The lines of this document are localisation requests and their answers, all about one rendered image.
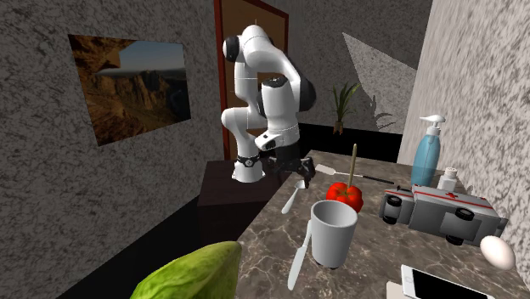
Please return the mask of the green lettuce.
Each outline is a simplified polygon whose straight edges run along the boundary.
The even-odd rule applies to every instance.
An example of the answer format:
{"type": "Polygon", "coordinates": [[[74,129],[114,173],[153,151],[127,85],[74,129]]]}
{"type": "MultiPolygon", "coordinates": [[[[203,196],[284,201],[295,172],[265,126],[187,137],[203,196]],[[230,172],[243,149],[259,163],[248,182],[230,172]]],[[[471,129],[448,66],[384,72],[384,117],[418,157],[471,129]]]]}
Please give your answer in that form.
{"type": "Polygon", "coordinates": [[[147,276],[130,299],[234,299],[241,252],[236,241],[204,246],[147,276]]]}

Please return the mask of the white knife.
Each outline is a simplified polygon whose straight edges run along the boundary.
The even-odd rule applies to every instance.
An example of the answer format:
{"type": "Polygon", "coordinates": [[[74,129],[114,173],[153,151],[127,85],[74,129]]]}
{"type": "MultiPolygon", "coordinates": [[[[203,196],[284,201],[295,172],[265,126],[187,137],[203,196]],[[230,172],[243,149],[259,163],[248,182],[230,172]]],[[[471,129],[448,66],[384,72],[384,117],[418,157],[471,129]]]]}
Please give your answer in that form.
{"type": "Polygon", "coordinates": [[[300,270],[302,268],[303,260],[305,258],[307,247],[309,244],[309,240],[311,238],[312,233],[312,221],[309,220],[307,222],[307,230],[305,234],[304,241],[302,245],[297,249],[295,257],[293,259],[293,262],[291,264],[290,273],[287,281],[288,290],[292,291],[294,289],[294,286],[296,284],[298,275],[300,273],[300,270]]]}

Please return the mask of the green potted plant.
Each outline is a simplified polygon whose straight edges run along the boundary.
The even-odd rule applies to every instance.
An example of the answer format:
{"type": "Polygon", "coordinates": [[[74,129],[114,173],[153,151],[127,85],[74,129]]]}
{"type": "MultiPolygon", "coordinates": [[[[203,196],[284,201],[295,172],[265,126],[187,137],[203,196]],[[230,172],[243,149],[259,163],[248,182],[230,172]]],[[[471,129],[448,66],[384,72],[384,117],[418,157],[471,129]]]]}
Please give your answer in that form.
{"type": "Polygon", "coordinates": [[[343,118],[347,113],[349,113],[348,103],[352,96],[355,94],[355,92],[361,87],[361,83],[355,83],[353,85],[349,85],[348,82],[346,82],[341,89],[341,91],[338,91],[335,86],[332,88],[332,93],[334,96],[334,103],[335,103],[335,112],[336,112],[336,121],[333,126],[333,133],[338,132],[339,134],[342,134],[343,132],[343,118]]]}

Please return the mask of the dark robot stand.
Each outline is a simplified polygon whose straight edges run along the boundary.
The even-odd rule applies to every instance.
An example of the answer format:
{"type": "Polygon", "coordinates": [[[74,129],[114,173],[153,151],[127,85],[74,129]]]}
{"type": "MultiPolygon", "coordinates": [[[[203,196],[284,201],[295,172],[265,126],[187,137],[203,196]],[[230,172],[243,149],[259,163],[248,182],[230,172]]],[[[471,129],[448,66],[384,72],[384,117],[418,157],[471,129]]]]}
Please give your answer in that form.
{"type": "Polygon", "coordinates": [[[233,161],[209,161],[197,203],[200,240],[203,245],[236,241],[269,202],[289,173],[266,176],[256,183],[232,179],[233,161]]]}

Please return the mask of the beige flat board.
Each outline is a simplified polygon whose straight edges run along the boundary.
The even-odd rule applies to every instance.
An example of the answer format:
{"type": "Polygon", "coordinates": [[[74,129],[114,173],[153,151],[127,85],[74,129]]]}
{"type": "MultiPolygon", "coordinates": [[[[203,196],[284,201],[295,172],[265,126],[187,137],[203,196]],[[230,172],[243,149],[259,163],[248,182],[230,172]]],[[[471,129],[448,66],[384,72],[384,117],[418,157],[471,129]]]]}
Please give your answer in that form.
{"type": "Polygon", "coordinates": [[[388,281],[386,283],[386,299],[409,299],[403,294],[403,287],[400,284],[388,281]]]}

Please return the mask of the white spoon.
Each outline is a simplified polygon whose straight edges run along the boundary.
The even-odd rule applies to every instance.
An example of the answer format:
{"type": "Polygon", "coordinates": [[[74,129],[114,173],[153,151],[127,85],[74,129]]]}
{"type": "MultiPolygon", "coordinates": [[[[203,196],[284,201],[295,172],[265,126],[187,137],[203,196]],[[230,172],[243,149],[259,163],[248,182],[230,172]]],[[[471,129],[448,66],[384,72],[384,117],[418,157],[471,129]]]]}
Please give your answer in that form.
{"type": "Polygon", "coordinates": [[[285,202],[285,205],[283,206],[283,208],[281,209],[281,213],[282,214],[286,214],[290,211],[291,207],[292,207],[292,204],[294,203],[295,201],[295,198],[297,196],[297,193],[300,189],[305,189],[306,188],[306,184],[305,184],[305,181],[304,180],[299,180],[296,184],[295,184],[295,190],[293,191],[293,193],[291,194],[290,198],[285,202]]]}

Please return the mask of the brown door with red frame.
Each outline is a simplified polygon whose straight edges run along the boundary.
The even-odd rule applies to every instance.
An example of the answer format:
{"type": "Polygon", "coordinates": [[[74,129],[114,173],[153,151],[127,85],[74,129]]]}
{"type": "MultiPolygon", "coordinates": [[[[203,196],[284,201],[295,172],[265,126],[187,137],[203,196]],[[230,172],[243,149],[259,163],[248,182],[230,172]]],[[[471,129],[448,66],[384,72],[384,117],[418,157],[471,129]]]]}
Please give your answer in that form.
{"type": "Polygon", "coordinates": [[[217,60],[221,110],[244,107],[234,94],[234,64],[223,56],[226,37],[239,35],[248,25],[256,24],[273,39],[274,45],[287,52],[289,15],[262,0],[214,0],[217,60]]]}

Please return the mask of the red bell pepper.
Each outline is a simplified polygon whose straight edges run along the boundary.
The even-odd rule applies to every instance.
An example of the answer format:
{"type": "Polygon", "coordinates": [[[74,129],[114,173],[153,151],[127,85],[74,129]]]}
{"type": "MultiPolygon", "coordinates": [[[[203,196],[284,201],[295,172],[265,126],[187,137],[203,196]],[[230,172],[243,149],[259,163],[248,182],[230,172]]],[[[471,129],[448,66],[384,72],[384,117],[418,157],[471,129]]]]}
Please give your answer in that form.
{"type": "Polygon", "coordinates": [[[353,185],[348,186],[342,182],[331,184],[326,193],[326,199],[345,203],[355,212],[360,212],[364,205],[362,191],[353,185]]]}

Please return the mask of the blue soap pump bottle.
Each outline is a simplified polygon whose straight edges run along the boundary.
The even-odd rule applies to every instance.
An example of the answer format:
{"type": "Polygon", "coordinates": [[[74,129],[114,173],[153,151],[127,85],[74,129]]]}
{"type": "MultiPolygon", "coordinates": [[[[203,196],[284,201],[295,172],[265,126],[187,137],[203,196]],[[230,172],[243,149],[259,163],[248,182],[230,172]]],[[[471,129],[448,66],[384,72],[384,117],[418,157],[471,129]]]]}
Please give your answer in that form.
{"type": "Polygon", "coordinates": [[[426,129],[426,135],[420,141],[414,156],[414,163],[411,173],[411,184],[430,186],[437,170],[437,163],[440,155],[440,132],[439,123],[443,123],[446,119],[440,115],[422,116],[421,120],[430,121],[432,123],[426,129]]]}

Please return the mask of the wooden stick utensil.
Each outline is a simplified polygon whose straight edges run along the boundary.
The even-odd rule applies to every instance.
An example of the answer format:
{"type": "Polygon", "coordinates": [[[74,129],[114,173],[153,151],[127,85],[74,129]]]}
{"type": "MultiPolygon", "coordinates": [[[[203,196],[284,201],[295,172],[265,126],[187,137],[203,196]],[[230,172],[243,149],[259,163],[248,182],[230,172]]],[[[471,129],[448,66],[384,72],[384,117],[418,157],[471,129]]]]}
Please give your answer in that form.
{"type": "Polygon", "coordinates": [[[354,174],[354,169],[355,169],[355,161],[357,157],[357,150],[358,150],[358,146],[357,144],[354,144],[352,147],[352,158],[351,158],[351,164],[350,164],[350,172],[348,176],[347,189],[349,189],[350,186],[352,185],[352,179],[353,179],[353,174],[354,174]]]}

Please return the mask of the white egg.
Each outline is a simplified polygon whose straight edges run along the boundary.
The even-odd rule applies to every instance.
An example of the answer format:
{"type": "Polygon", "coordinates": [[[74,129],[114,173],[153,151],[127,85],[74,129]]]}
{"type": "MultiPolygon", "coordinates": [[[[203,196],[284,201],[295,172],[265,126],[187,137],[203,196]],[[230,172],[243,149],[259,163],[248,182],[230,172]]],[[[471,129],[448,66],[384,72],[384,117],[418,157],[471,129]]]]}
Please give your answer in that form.
{"type": "Polygon", "coordinates": [[[485,236],[480,249],[486,260],[500,270],[511,270],[516,265],[516,256],[511,247],[500,237],[485,236]]]}

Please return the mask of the white cup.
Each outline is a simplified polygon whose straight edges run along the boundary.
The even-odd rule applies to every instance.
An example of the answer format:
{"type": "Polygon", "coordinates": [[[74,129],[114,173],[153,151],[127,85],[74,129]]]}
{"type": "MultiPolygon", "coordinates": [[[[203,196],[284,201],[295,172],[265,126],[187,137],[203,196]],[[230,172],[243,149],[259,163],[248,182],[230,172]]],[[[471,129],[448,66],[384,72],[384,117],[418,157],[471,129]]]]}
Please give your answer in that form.
{"type": "Polygon", "coordinates": [[[339,268],[347,259],[358,214],[336,200],[321,200],[311,208],[311,243],[315,262],[339,268]]]}

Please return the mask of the small white shaker bottle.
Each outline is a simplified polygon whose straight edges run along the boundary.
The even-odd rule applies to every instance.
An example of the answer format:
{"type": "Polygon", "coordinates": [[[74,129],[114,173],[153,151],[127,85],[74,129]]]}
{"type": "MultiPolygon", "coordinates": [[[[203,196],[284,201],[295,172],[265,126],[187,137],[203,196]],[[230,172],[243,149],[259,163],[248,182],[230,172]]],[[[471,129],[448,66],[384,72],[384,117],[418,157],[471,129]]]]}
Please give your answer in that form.
{"type": "Polygon", "coordinates": [[[457,184],[457,172],[453,167],[446,167],[444,174],[439,178],[437,188],[453,192],[457,184]]]}

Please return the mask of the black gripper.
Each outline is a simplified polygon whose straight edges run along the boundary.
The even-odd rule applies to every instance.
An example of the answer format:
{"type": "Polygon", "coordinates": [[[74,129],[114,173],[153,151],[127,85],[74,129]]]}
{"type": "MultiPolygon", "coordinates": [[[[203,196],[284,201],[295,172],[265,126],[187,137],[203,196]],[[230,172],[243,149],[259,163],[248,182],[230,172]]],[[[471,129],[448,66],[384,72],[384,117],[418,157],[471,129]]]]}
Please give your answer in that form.
{"type": "Polygon", "coordinates": [[[277,147],[274,152],[275,157],[269,156],[266,159],[267,165],[273,174],[279,174],[284,171],[296,171],[297,174],[303,177],[304,188],[308,189],[316,173],[313,158],[306,157],[301,159],[298,142],[277,147]]]}

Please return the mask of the grey toy ambulance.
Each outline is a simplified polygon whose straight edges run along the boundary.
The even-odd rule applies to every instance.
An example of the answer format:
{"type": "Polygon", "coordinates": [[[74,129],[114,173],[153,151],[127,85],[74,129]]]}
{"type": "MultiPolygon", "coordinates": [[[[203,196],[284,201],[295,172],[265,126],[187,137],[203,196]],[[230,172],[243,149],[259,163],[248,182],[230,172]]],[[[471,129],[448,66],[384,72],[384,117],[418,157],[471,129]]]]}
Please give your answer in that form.
{"type": "Polygon", "coordinates": [[[500,237],[508,223],[483,197],[414,185],[387,189],[379,217],[385,223],[440,236],[453,245],[479,246],[481,240],[500,237]]]}

